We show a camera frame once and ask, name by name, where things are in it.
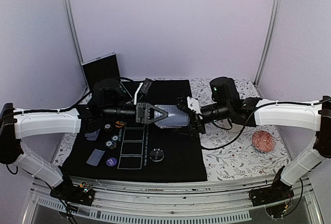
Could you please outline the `aluminium poker chip case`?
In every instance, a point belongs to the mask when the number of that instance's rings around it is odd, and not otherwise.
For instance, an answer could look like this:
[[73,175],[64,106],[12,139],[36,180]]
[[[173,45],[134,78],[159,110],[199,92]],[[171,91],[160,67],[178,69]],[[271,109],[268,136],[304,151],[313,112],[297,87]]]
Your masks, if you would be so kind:
[[[84,62],[82,68],[93,98],[106,99],[108,96],[121,96],[122,94],[125,96],[125,91],[122,92],[115,52]],[[114,89],[114,92],[111,92],[110,88],[106,88],[106,86],[110,86],[111,79],[118,81],[118,87]]]

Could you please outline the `blue playing card deck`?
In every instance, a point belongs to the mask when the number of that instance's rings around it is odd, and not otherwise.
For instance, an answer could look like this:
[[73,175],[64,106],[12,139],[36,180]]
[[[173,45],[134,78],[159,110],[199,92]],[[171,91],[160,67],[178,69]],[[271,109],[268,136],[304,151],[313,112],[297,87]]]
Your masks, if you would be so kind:
[[157,108],[168,113],[168,117],[155,122],[159,128],[180,128],[188,125],[189,114],[175,105],[156,105]]

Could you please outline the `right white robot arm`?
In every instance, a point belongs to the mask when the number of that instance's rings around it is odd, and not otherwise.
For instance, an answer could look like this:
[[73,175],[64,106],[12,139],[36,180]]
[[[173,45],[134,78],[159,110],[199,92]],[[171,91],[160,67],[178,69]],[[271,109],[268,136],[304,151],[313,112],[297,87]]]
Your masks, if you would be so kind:
[[[315,133],[313,131],[282,126],[247,127],[236,141],[237,133],[221,130],[227,121],[219,121],[215,126],[208,124],[206,134],[200,136],[203,159],[210,182],[235,181],[253,177],[273,176],[282,167],[305,149]],[[252,144],[255,131],[269,132],[275,140],[275,148],[262,153]]]

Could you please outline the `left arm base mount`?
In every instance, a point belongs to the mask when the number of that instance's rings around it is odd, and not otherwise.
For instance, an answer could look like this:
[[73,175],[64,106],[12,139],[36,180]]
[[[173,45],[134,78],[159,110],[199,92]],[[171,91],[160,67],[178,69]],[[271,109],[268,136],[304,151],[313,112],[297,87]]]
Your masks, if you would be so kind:
[[75,186],[70,176],[64,174],[63,181],[58,186],[51,188],[50,196],[65,203],[92,206],[95,193],[92,184],[82,182]]

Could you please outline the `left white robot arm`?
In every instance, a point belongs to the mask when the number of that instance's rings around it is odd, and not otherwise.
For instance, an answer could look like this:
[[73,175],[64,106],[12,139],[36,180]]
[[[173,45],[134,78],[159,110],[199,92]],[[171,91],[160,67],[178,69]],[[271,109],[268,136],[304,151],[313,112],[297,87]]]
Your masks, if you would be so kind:
[[95,133],[116,121],[149,125],[168,117],[168,113],[148,102],[146,95],[152,80],[140,83],[131,95],[118,79],[95,83],[88,104],[76,103],[64,109],[24,110],[7,103],[1,111],[1,163],[14,165],[46,182],[65,200],[73,200],[77,189],[63,169],[50,164],[21,140],[53,133]]

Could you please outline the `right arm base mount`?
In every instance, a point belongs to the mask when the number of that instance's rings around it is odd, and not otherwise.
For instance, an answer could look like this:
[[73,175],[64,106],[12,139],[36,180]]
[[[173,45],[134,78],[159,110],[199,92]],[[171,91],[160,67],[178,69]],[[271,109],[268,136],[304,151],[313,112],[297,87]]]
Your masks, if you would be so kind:
[[273,182],[268,187],[256,187],[249,191],[249,199],[253,206],[277,203],[280,204],[269,206],[265,209],[267,215],[271,218],[278,219],[286,215],[292,203],[294,192],[292,186],[288,186],[281,181],[281,171],[278,171]]

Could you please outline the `green white poker chip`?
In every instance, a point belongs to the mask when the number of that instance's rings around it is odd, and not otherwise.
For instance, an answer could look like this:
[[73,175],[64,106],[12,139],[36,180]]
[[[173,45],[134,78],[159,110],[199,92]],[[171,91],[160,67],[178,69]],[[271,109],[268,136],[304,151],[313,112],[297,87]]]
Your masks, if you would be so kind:
[[116,146],[117,146],[117,144],[116,144],[116,142],[113,142],[113,141],[107,141],[107,142],[105,143],[105,146],[106,146],[107,148],[109,148],[109,149],[115,149]]
[[112,142],[118,142],[118,141],[119,141],[119,136],[117,136],[117,135],[113,135],[113,136],[111,137],[111,140],[112,140]]

